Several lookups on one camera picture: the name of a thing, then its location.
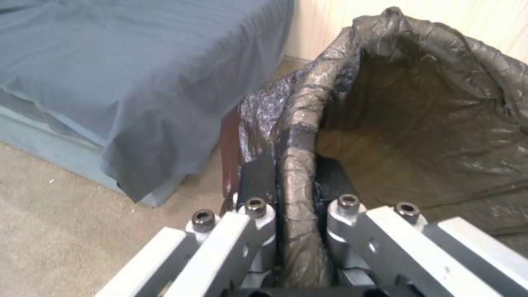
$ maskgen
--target beige carpet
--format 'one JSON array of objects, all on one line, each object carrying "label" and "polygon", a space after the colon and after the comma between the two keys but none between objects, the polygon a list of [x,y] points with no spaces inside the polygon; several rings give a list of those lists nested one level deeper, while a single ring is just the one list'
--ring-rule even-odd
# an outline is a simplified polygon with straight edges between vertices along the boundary
[{"label": "beige carpet", "polygon": [[[302,67],[284,60],[276,77]],[[0,296],[92,296],[162,227],[222,203],[220,150],[162,207],[0,142]]]}]

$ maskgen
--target wooden panel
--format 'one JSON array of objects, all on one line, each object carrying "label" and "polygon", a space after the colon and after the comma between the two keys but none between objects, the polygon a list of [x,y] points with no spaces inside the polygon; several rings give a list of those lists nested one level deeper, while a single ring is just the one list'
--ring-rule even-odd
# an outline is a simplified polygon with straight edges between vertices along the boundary
[{"label": "wooden panel", "polygon": [[295,0],[286,55],[312,60],[361,15],[398,6],[405,15],[445,23],[528,62],[527,0]]}]

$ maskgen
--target cream wall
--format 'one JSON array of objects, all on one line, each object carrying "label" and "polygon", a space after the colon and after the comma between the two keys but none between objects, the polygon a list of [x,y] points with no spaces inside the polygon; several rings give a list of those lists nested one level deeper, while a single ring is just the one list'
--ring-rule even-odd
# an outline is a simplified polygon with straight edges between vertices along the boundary
[{"label": "cream wall", "polygon": [[528,63],[528,0],[295,0],[286,55],[312,60],[361,15],[398,6],[414,18],[445,23]]}]

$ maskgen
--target gray bedsheet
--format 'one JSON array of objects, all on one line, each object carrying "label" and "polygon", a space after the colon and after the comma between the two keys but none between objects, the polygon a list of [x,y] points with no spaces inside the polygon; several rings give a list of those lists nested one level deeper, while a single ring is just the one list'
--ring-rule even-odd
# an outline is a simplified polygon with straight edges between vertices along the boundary
[{"label": "gray bedsheet", "polygon": [[293,9],[292,0],[0,1],[0,88],[103,146],[101,168],[139,201],[200,172],[221,118],[273,73]]}]

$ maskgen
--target black plastic bag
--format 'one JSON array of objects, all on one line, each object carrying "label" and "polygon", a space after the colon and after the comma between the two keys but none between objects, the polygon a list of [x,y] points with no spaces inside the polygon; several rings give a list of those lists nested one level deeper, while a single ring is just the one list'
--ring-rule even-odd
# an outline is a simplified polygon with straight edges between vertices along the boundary
[{"label": "black plastic bag", "polygon": [[284,143],[285,285],[329,285],[315,154],[339,159],[368,208],[461,216],[528,255],[528,68],[443,24],[363,16],[304,69],[246,96],[244,161]]}]

